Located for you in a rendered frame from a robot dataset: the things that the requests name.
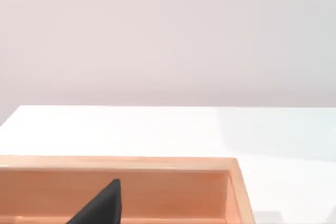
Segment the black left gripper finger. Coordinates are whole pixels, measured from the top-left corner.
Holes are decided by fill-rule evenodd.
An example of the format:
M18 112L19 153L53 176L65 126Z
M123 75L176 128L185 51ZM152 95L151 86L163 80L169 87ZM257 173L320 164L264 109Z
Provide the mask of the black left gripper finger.
M120 224L121 215L121 184L114 179L66 224Z

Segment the shallow salmon-coloured box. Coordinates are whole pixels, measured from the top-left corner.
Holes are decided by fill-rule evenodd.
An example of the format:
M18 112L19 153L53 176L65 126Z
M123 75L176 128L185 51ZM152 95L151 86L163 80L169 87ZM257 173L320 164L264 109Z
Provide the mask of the shallow salmon-coloured box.
M256 224L237 159L0 155L0 224L64 224L112 180L121 224Z

